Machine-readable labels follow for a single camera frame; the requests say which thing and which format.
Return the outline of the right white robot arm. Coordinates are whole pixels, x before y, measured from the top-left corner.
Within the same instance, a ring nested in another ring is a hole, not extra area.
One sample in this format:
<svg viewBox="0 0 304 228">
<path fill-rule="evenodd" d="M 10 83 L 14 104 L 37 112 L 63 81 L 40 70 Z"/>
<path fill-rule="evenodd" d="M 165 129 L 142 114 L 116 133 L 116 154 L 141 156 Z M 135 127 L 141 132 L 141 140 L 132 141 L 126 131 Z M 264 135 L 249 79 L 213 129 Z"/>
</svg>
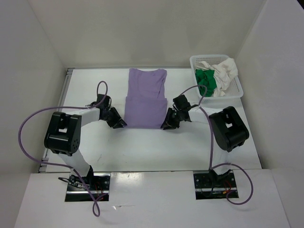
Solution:
<svg viewBox="0 0 304 228">
<path fill-rule="evenodd" d="M 213 165 L 214 143 L 220 149 L 231 152 L 242 146 L 249 138 L 249 130 L 239 116 L 235 107 L 224 109 L 203 108 L 198 104 L 186 108 L 169 108 L 161 129 L 173 130 L 180 127 L 180 122 L 207 123 L 210 129 L 209 183 L 218 187 L 225 181 L 221 171 L 215 171 L 221 166 L 233 166 L 231 163 Z"/>
</svg>

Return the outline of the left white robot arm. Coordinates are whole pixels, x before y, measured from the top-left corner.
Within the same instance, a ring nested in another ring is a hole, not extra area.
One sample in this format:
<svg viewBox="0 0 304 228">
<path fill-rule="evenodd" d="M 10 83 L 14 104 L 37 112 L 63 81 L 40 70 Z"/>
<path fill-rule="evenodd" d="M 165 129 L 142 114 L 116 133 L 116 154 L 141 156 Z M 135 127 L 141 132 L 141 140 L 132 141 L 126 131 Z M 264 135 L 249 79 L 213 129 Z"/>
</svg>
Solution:
<svg viewBox="0 0 304 228">
<path fill-rule="evenodd" d="M 96 178 L 92 166 L 85 161 L 79 149 L 81 128 L 99 120 L 105 121 L 113 129 L 127 125 L 114 107 L 54 112 L 44 139 L 44 146 L 58 155 L 64 166 L 71 170 L 69 183 L 78 183 L 85 190 L 93 188 Z"/>
</svg>

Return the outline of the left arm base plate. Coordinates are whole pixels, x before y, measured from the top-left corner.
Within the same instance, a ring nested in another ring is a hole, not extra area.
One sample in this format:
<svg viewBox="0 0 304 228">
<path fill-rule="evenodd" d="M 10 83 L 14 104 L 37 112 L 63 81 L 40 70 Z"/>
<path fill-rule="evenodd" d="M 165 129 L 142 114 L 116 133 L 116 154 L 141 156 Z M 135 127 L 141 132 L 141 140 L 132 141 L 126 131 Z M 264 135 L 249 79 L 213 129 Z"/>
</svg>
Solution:
<svg viewBox="0 0 304 228">
<path fill-rule="evenodd" d="M 109 173 L 97 173 L 96 181 L 92 187 L 89 187 L 93 197 L 97 201 L 109 201 L 110 189 Z M 77 186 L 67 184 L 65 202 L 90 202 L 93 201 L 82 183 L 77 183 Z"/>
</svg>

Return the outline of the purple t shirt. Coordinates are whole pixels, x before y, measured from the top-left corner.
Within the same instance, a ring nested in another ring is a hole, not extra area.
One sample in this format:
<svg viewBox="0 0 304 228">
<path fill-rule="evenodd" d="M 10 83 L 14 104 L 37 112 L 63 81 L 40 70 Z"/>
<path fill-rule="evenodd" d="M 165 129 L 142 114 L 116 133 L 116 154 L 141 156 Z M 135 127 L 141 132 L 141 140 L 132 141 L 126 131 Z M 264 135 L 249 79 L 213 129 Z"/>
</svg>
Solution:
<svg viewBox="0 0 304 228">
<path fill-rule="evenodd" d="M 160 129 L 167 112 L 165 81 L 167 71 L 129 70 L 124 120 L 129 128 Z"/>
</svg>

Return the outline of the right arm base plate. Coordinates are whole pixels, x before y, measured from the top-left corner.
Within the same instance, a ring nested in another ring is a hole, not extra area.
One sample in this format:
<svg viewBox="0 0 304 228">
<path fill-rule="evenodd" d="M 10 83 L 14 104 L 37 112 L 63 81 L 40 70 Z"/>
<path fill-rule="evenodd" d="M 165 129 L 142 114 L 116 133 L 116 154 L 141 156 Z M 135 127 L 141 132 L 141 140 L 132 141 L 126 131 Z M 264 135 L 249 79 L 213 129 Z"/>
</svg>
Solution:
<svg viewBox="0 0 304 228">
<path fill-rule="evenodd" d="M 196 200 L 237 199 L 238 190 L 235 176 L 232 171 L 220 180 L 212 181 L 208 171 L 193 173 Z"/>
</svg>

